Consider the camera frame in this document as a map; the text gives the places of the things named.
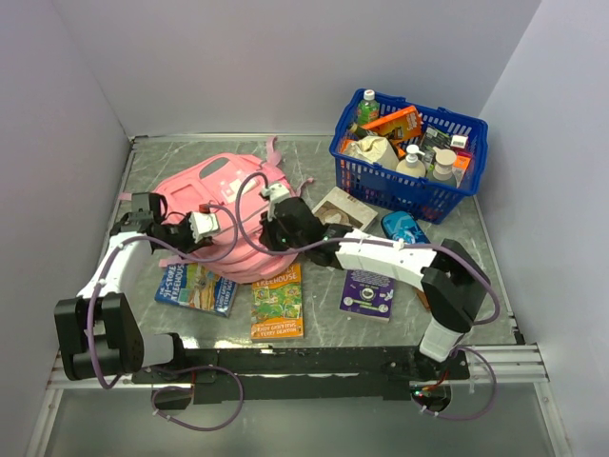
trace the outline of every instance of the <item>soap dispenser bottle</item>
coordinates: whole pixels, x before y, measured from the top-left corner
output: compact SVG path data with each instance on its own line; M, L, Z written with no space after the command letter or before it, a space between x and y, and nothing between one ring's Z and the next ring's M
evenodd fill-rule
M400 161L396 171L413 178L423 178L425 176L425 164L419 160L419 155L425 155L419 150L417 145L409 145L406 148L406 158Z
M453 164L457 160L457 154L451 149L434 148L436 151L436 165L427 173L427 179L432 183L446 184L456 187L457 178L453 174Z

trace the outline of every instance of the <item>purple card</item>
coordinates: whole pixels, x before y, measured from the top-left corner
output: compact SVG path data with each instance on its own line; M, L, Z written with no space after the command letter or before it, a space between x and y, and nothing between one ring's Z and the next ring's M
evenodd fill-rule
M344 280L341 310L388 322L393 302L393 283L392 278L369 271L348 271Z

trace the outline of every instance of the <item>white cable tie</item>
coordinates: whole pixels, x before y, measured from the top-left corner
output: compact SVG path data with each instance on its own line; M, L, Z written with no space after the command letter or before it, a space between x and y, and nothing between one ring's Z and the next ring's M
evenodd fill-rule
M400 251L403 249L404 244L405 242L403 241L403 238L400 238L398 241L393 242L393 249Z
M363 240L366 238L365 233L360 236L360 243L358 243L358 252L362 252Z

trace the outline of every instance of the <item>white wall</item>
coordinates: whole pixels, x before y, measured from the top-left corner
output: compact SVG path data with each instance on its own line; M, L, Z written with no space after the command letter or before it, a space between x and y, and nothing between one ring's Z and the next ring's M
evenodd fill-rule
M331 132L360 87L476 115L539 0L53 0L129 135Z
M22 455L92 274L128 141L48 0L0 3L0 454Z
M481 204L577 455L609 454L609 3L544 1L482 111Z

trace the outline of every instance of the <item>book cover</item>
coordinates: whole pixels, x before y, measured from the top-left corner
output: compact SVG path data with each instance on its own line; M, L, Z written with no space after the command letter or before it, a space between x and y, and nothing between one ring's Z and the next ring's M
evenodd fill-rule
M356 316L389 322L394 280L359 269L350 270L344 280L340 309Z
M305 329L301 282L301 266L292 264L282 274L252 284L252 341L303 337Z
M154 300L228 317L237 283L199 264L175 264L165 269Z

